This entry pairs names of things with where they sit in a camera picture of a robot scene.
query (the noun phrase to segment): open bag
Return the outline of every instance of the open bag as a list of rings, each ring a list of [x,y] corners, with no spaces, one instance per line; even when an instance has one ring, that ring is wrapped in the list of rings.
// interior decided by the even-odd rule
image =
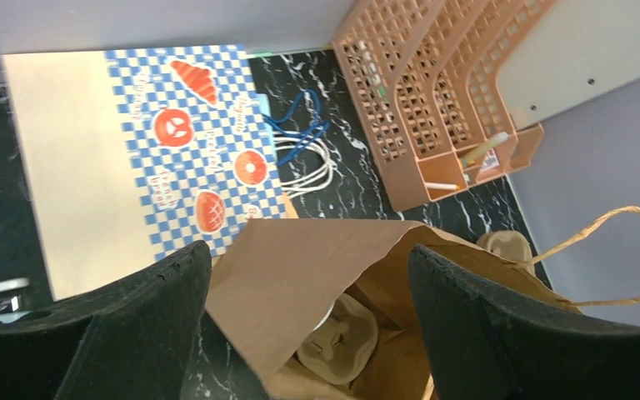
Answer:
[[[530,263],[582,240],[623,212],[640,213],[640,208],[614,210]],[[569,302],[523,265],[420,222],[284,219],[253,220],[242,230],[213,270],[207,310],[276,398],[434,399],[408,286],[408,256],[417,244],[507,288],[576,313],[581,305],[640,303],[640,298]],[[333,386],[303,367],[294,353],[342,293],[372,311],[379,339],[359,377]]]

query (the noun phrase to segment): plastic basket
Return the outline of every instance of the plastic basket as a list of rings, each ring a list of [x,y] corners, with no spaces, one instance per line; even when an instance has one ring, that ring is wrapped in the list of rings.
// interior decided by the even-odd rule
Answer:
[[[530,163],[499,95],[499,68],[555,0],[362,0],[333,46],[397,211]],[[493,134],[509,138],[463,167]],[[525,143],[540,143],[540,126]],[[512,166],[519,150],[519,165]],[[451,183],[458,190],[427,189]]]

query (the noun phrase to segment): blue cord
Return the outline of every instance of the blue cord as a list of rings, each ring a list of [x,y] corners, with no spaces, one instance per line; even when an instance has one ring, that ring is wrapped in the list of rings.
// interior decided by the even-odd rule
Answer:
[[[296,112],[298,108],[298,104],[300,103],[301,98],[303,98],[304,93],[309,93],[312,97],[312,103],[315,106],[315,116],[312,118],[310,127],[305,129],[299,133],[290,133],[284,131],[279,125],[285,123],[287,120],[291,118],[291,116]],[[283,136],[287,138],[300,138],[301,141],[296,143],[291,152],[286,155],[286,157],[282,158],[278,161],[277,165],[283,165],[285,163],[293,160],[300,152],[305,150],[311,143],[315,142],[325,131],[328,130],[330,126],[330,122],[323,122],[320,120],[320,112],[322,111],[322,106],[320,104],[320,97],[317,93],[315,93],[312,89],[304,89],[296,95],[296,98],[293,100],[293,104],[291,108],[286,112],[280,119],[274,119],[268,115],[263,115],[263,120],[265,123],[271,125],[271,127],[281,133]]]

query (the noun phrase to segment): paper bag handle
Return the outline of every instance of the paper bag handle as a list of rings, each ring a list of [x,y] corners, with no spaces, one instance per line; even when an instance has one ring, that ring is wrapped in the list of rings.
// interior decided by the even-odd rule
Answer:
[[[638,206],[626,206],[626,207],[620,207],[620,208],[616,208],[610,212],[605,213],[604,215],[602,215],[600,218],[596,219],[595,222],[593,222],[589,227],[584,228],[582,231],[574,234],[571,238],[569,238],[568,240],[566,240],[565,242],[557,245],[556,247],[548,250],[547,252],[545,252],[544,254],[541,254],[540,256],[536,256],[531,258],[530,260],[526,261],[526,262],[520,262],[518,264],[519,267],[523,268],[527,265],[533,265],[535,263],[541,262],[546,258],[551,257],[553,254],[560,252],[561,250],[563,250],[564,248],[568,248],[571,245],[580,242],[581,240],[583,240],[584,238],[587,238],[588,236],[590,236],[591,233],[595,232],[598,230],[598,228],[600,228],[605,221],[607,221],[609,218],[614,217],[615,215],[621,214],[621,213],[635,213],[635,214],[639,214],[640,215],[640,207]],[[568,302],[567,300],[559,300],[560,302],[564,302],[564,303],[568,303],[568,305],[574,306],[574,307],[584,307],[584,306],[628,306],[631,304],[639,304],[640,303],[640,297],[632,297],[632,298],[624,298],[622,300],[597,300],[597,301],[591,301],[591,302]]]

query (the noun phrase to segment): checkered paper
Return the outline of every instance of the checkered paper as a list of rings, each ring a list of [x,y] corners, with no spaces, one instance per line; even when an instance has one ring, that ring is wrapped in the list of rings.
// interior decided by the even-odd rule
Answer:
[[[285,213],[273,161],[270,138],[256,102],[251,70],[238,46],[168,47],[105,52],[122,143],[137,173],[145,223],[159,260],[195,240],[203,239],[213,256],[224,253],[248,218],[279,218]],[[195,93],[170,66],[174,60],[208,68],[217,87],[212,105]],[[239,113],[239,104],[247,105]],[[155,117],[164,109],[189,114],[192,141],[181,147],[161,143]],[[261,153],[267,178],[256,186],[237,179],[236,156],[246,150]],[[219,195],[224,222],[216,232],[204,232],[196,217],[200,192]]]

